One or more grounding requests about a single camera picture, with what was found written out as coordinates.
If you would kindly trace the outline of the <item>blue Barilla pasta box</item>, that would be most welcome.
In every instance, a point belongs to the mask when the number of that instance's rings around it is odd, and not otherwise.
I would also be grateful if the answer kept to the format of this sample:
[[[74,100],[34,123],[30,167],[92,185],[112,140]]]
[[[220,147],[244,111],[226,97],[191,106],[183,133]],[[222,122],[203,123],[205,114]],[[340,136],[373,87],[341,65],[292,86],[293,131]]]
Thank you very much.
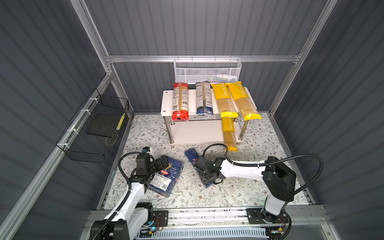
[[[183,163],[178,160],[168,156],[162,157],[167,158],[168,165],[163,170],[155,173],[154,178],[148,186],[148,190],[167,198],[171,195],[184,166]]]

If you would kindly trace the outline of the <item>blue Barilla spaghetti box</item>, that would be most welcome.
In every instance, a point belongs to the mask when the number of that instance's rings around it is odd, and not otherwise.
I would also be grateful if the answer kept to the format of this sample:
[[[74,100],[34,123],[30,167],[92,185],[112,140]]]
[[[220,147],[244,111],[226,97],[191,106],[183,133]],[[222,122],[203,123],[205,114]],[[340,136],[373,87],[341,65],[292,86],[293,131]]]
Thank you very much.
[[[188,158],[189,162],[192,164],[192,166],[195,169],[195,171],[197,172],[197,174],[199,175],[199,178],[200,178],[202,184],[205,186],[205,188],[212,186],[214,184],[214,182],[213,181],[208,182],[208,180],[205,179],[205,177],[203,176],[203,173],[194,167],[196,160],[199,158],[199,154],[197,153],[195,148],[191,148],[191,149],[186,150],[185,155]]]

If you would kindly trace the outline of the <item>red spaghetti bag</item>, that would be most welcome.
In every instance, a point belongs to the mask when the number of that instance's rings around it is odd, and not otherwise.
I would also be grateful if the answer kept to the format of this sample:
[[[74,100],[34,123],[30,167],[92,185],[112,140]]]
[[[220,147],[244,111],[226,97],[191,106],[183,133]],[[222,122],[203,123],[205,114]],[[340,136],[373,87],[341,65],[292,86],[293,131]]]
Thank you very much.
[[[188,84],[175,83],[173,90],[173,121],[189,120]]]

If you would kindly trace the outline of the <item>yellow Pastatime spaghetti bag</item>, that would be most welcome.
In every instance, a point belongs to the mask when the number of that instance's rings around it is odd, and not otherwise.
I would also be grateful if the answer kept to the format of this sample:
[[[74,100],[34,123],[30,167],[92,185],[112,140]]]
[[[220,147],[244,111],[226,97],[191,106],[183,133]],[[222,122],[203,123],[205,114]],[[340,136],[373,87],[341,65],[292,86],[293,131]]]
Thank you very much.
[[[235,125],[232,118],[221,118],[225,145],[229,151],[237,152]]]
[[[245,121],[262,119],[241,82],[227,83],[227,86]]]
[[[237,118],[239,115],[233,104],[227,84],[212,84],[221,118]]]

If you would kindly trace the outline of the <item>dark blue spaghetti bag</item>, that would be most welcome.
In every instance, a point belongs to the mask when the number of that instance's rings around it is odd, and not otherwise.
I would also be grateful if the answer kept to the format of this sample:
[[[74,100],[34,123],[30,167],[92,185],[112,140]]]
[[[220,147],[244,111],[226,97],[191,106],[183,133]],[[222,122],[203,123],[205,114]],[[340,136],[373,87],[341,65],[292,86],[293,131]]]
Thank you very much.
[[[213,115],[211,84],[208,81],[196,83],[197,115]]]

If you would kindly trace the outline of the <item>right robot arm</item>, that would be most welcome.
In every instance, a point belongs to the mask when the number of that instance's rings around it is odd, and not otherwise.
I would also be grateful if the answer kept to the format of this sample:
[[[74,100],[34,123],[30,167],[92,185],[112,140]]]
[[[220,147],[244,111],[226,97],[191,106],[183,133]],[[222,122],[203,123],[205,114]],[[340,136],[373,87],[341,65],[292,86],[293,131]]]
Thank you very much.
[[[225,158],[207,160],[200,156],[194,163],[204,184],[220,184],[225,178],[263,181],[269,189],[265,205],[255,214],[265,223],[274,223],[283,216],[283,209],[295,198],[296,173],[276,157],[256,164],[230,161]]]

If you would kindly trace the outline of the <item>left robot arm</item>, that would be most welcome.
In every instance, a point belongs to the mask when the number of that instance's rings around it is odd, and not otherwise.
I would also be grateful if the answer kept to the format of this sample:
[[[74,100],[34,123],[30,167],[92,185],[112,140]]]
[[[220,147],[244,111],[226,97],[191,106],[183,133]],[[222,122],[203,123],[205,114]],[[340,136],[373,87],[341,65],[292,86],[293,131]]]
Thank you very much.
[[[128,177],[121,162],[125,157],[137,155],[135,174]],[[154,220],[151,203],[141,203],[155,173],[169,166],[169,157],[155,159],[149,152],[130,152],[118,160],[118,169],[127,181],[124,195],[111,212],[102,220],[95,221],[90,229],[91,240],[132,240],[145,224]]]

